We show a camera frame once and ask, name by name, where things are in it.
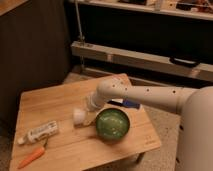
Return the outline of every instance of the orange carrot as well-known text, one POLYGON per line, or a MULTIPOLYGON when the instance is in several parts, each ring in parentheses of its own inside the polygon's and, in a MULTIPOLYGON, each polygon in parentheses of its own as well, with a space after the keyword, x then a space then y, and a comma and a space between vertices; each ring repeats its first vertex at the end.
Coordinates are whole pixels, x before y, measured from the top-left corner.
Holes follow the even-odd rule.
POLYGON ((45 153, 45 147, 39 147, 35 149, 29 156, 27 156, 18 166, 18 169, 21 169, 28 164, 30 164, 33 160, 41 157, 45 153))

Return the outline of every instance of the wooden table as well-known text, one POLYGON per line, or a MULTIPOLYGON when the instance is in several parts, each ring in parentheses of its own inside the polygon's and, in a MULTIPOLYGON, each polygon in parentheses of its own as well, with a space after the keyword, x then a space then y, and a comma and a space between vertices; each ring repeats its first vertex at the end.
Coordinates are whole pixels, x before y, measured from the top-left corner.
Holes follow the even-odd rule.
MULTIPOLYGON (((116 77, 130 84, 125 74, 116 77)), ((60 133, 49 139, 45 155, 23 168, 23 171, 85 170, 160 147, 161 141, 142 107, 138 110, 116 106, 128 114, 131 123, 128 134, 117 143, 101 141, 94 125, 74 128, 73 109, 83 107, 86 95, 107 78, 24 92, 18 112, 10 170, 16 170, 19 162, 43 143, 18 146, 17 139, 29 129, 52 120, 58 122, 60 133)))

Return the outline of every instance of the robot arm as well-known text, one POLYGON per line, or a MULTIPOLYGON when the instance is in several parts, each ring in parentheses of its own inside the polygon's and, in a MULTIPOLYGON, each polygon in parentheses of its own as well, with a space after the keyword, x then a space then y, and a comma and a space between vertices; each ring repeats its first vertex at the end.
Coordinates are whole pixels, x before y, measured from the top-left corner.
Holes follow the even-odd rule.
POLYGON ((120 78, 102 81, 87 98, 90 111, 101 109, 111 99, 122 98, 172 113, 181 113, 183 104, 196 89, 183 87, 127 86, 120 78))
POLYGON ((87 98, 90 111, 113 98, 124 98, 181 113, 175 171, 213 170, 213 86, 202 89, 127 86, 119 78, 101 82, 87 98))

